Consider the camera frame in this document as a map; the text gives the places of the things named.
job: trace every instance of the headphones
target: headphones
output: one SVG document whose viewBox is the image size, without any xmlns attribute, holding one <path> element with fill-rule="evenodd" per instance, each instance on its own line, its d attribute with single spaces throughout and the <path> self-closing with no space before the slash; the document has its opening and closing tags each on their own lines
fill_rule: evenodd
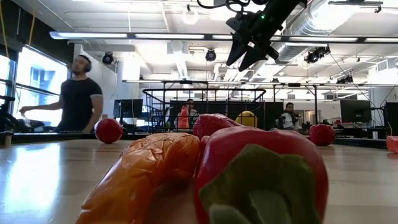
<svg viewBox="0 0 398 224">
<path fill-rule="evenodd" d="M 84 67 L 83 71 L 84 72 L 89 72 L 92 69 L 92 64 L 91 60 L 86 56 L 86 55 L 79 55 L 80 57 L 84 58 L 87 60 L 88 64 Z"/>
</svg>

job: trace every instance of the black metal cage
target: black metal cage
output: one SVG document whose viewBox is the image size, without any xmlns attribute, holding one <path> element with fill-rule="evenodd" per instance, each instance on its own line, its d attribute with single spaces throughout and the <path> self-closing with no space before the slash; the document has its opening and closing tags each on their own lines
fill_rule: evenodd
<svg viewBox="0 0 398 224">
<path fill-rule="evenodd" d="M 167 83 L 197 84 L 199 88 L 171 88 Z M 209 88 L 207 82 L 167 81 L 163 88 L 150 88 L 142 91 L 146 96 L 147 126 L 150 133 L 188 132 L 199 114 L 219 113 L 233 120 L 257 119 L 257 127 L 266 128 L 265 104 L 262 89 Z M 178 119 L 182 106 L 190 107 L 188 128 L 180 128 Z M 242 112 L 250 111 L 255 117 L 247 118 Z"/>
</svg>

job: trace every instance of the person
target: person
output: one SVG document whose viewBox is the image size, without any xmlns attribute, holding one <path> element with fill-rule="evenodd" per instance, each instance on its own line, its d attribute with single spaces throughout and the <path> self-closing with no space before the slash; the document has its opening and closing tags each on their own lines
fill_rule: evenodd
<svg viewBox="0 0 398 224">
<path fill-rule="evenodd" d="M 279 126 L 281 129 L 298 130 L 299 123 L 297 122 L 297 115 L 294 113 L 293 103 L 286 104 L 284 113 L 279 118 Z"/>
<path fill-rule="evenodd" d="M 57 132 L 91 133 L 103 110 L 101 87 L 86 75 L 91 70 L 91 66 L 91 60 L 87 56 L 77 56 L 72 63 L 74 76 L 61 84 L 58 102 L 49 105 L 24 106 L 19 111 L 24 114 L 31 110 L 62 109 L 62 118 L 56 128 Z"/>
<path fill-rule="evenodd" d="M 197 121 L 198 117 L 199 117 L 199 113 L 193 109 L 194 105 L 194 100 L 193 99 L 188 99 L 187 100 L 187 105 L 185 105 L 187 107 L 188 110 L 188 114 L 189 114 L 189 123 L 190 123 L 190 127 L 192 128 L 193 125 L 195 124 L 195 122 Z M 177 123 L 178 123 L 178 118 L 181 116 L 181 112 L 178 113 L 176 119 L 174 120 L 174 126 L 175 128 L 177 128 Z"/>
</svg>

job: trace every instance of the black t-shirt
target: black t-shirt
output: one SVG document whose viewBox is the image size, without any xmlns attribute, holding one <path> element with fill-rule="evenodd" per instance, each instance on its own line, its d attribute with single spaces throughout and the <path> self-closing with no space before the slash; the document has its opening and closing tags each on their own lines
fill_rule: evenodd
<svg viewBox="0 0 398 224">
<path fill-rule="evenodd" d="M 58 132 L 80 132 L 93 114 L 91 97 L 102 95 L 101 87 L 92 79 L 67 80 L 61 85 L 62 119 Z"/>
</svg>

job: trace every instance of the wooden table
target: wooden table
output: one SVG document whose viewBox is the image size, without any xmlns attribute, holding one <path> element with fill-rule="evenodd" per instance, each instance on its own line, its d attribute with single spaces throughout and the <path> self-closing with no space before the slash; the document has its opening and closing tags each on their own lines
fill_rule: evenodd
<svg viewBox="0 0 398 224">
<path fill-rule="evenodd" d="M 73 140 L 0 149 L 0 223 L 74 223 L 82 201 L 129 143 Z M 330 178 L 325 224 L 397 223 L 398 154 L 350 146 L 319 149 Z M 179 186 L 184 194 L 176 186 L 159 189 L 157 202 L 185 203 L 163 206 L 161 212 L 153 203 L 149 223 L 171 213 L 180 215 L 178 223 L 194 223 L 189 221 L 192 185 Z"/>
</svg>

